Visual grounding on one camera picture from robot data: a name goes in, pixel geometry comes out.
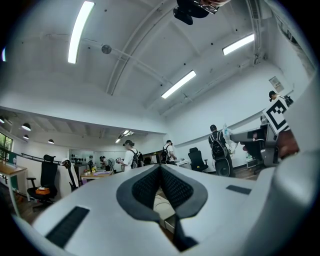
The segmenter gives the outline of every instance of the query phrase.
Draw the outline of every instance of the office chair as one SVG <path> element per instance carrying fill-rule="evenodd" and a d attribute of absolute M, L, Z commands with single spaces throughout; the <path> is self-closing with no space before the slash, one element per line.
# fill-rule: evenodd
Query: office chair
<path fill-rule="evenodd" d="M 50 156 L 50 155 L 45 154 L 43 156 L 44 161 L 41 164 L 40 184 L 41 184 L 41 187 L 50 189 L 49 194 L 37 194 L 36 190 L 39 187 L 35 186 L 34 180 L 36 180 L 36 178 L 34 178 L 34 177 L 26 178 L 28 181 L 31 181 L 32 185 L 33 185 L 33 187 L 27 189 L 28 194 L 31 197 L 39 200 L 40 203 L 42 203 L 41 205 L 34 206 L 32 208 L 33 212 L 35 210 L 41 210 L 41 209 L 48 207 L 50 204 L 53 203 L 50 198 L 53 199 L 57 195 L 58 191 L 55 186 L 55 178 L 56 178 L 56 174 L 57 174 L 57 170 L 58 170 L 58 164 L 53 163 L 54 158 L 55 158 L 55 156 Z"/>
<path fill-rule="evenodd" d="M 143 161 L 145 166 L 151 165 L 151 158 L 150 157 L 146 157 Z"/>
<path fill-rule="evenodd" d="M 197 172 L 203 172 L 208 168 L 207 161 L 208 159 L 202 160 L 201 151 L 199 151 L 196 147 L 190 148 L 190 153 L 188 154 L 191 160 L 191 169 Z"/>

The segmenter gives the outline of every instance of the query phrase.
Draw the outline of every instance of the backpack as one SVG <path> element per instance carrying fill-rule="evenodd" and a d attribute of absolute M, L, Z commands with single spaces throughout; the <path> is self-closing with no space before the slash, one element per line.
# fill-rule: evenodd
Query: backpack
<path fill-rule="evenodd" d="M 222 155 L 224 155 L 224 157 L 227 157 L 228 155 L 228 149 L 225 146 L 223 146 L 220 142 L 221 136 L 222 136 L 221 131 L 218 131 L 218 133 L 216 134 L 216 138 L 214 138 L 213 134 L 210 135 L 210 138 L 212 140 L 211 153 L 212 153 L 213 159 L 215 159 L 216 157 L 220 157 Z"/>
<path fill-rule="evenodd" d="M 166 146 L 163 146 L 163 149 L 162 149 L 162 152 L 161 152 L 161 163 L 162 164 L 166 164 L 167 161 L 169 160 L 169 152 L 168 152 L 168 147 L 170 145 Z"/>
<path fill-rule="evenodd" d="M 294 103 L 294 101 L 291 99 L 290 96 L 284 96 L 285 103 L 287 104 L 288 107 Z"/>
<path fill-rule="evenodd" d="M 131 149 L 129 149 L 129 150 L 133 153 L 131 169 L 141 167 L 142 166 L 142 159 L 143 159 L 141 152 L 138 152 L 138 150 L 137 150 L 135 153 L 133 150 L 131 150 Z"/>

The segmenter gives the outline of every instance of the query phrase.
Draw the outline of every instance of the fluorescent light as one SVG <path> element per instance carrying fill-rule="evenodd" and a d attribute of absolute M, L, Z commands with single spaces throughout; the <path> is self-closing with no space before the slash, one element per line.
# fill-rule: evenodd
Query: fluorescent light
<path fill-rule="evenodd" d="M 21 125 L 21 127 L 23 129 L 25 129 L 26 131 L 30 132 L 31 131 L 31 126 L 30 124 L 28 124 L 27 122 L 25 122 L 23 125 Z"/>
<path fill-rule="evenodd" d="M 255 40 L 255 34 L 250 34 L 250 35 L 246 36 L 245 38 L 242 38 L 239 41 L 236 41 L 233 44 L 223 48 L 222 49 L 223 54 L 227 55 L 227 54 L 233 52 L 234 50 L 236 50 L 242 46 L 245 46 L 246 44 L 248 44 L 254 40 Z"/>
<path fill-rule="evenodd" d="M 75 64 L 77 62 L 77 54 L 78 54 L 81 34 L 82 34 L 82 31 L 84 30 L 84 26 L 89 17 L 89 14 L 94 6 L 95 6 L 94 2 L 85 1 L 81 7 L 81 10 L 79 11 L 78 17 L 76 18 L 76 21 L 73 27 L 71 40 L 70 40 L 69 56 L 68 56 L 69 63 Z"/>
<path fill-rule="evenodd" d="M 3 48 L 1 57 L 2 57 L 2 61 L 5 62 L 6 61 L 6 47 Z"/>
<path fill-rule="evenodd" d="M 186 82 L 196 76 L 196 72 L 191 70 L 187 75 L 181 78 L 174 86 L 172 86 L 169 90 L 167 90 L 161 97 L 166 99 L 171 94 L 173 94 L 176 90 L 178 90 L 181 86 L 183 86 Z"/>

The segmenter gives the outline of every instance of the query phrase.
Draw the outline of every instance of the railing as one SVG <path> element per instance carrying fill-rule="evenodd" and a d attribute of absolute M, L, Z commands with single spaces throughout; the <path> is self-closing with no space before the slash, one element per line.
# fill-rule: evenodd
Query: railing
<path fill-rule="evenodd" d="M 32 156 L 32 155 L 29 155 L 29 154 L 21 153 L 21 155 L 19 155 L 19 154 L 17 154 L 17 155 L 20 156 L 20 157 L 26 158 L 26 159 L 33 160 L 33 161 L 45 162 L 45 160 L 43 158 L 37 157 L 37 156 Z M 53 163 L 60 165 L 61 161 L 55 161 L 54 160 Z"/>
<path fill-rule="evenodd" d="M 33 160 L 33 161 L 36 161 L 36 162 L 45 162 L 45 160 L 41 157 L 37 157 L 37 156 L 32 156 L 32 155 L 29 155 L 29 154 L 25 154 L 25 153 L 21 153 L 21 154 L 17 154 L 17 153 L 14 153 L 12 151 L 9 151 L 3 147 L 0 147 L 0 152 L 3 151 L 5 152 L 6 154 L 15 154 L 19 157 L 22 157 L 22 158 L 25 158 L 25 159 L 30 159 L 30 160 Z M 53 161 L 54 164 L 58 164 L 60 165 L 61 161 Z"/>

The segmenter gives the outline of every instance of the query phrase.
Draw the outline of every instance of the white ceiling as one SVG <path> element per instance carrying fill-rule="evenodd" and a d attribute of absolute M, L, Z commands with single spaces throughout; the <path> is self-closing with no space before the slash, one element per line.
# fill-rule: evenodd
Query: white ceiling
<path fill-rule="evenodd" d="M 58 134 L 73 134 L 79 137 L 101 138 L 110 139 L 115 142 L 118 136 L 126 129 L 120 127 L 106 127 L 93 125 L 90 123 L 81 123 L 71 120 L 59 120 L 52 117 L 44 117 L 35 114 L 18 113 L 0 109 L 0 116 L 9 120 L 0 124 L 0 127 L 12 133 L 13 135 L 22 138 L 28 134 L 30 139 L 33 140 L 33 135 L 37 133 L 58 133 Z M 28 123 L 31 126 L 31 131 L 25 131 L 21 125 Z M 133 130 L 133 134 L 128 136 L 130 140 L 139 140 L 148 135 L 147 132 Z"/>
<path fill-rule="evenodd" d="M 215 15 L 193 18 L 192 26 L 174 18 L 176 0 L 94 0 L 77 63 L 70 64 L 70 35 L 83 2 L 42 1 L 29 13 L 7 51 L 15 72 L 63 74 L 79 84 L 93 84 L 101 94 L 128 97 L 166 115 L 240 72 L 253 58 L 253 44 L 227 56 L 222 53 L 223 47 L 253 32 L 245 0 L 233 0 Z M 111 54 L 102 53 L 102 45 L 110 45 Z M 190 70 L 195 78 L 161 98 Z M 54 129 L 41 117 L 39 121 Z M 59 129 L 69 129 L 55 122 Z"/>

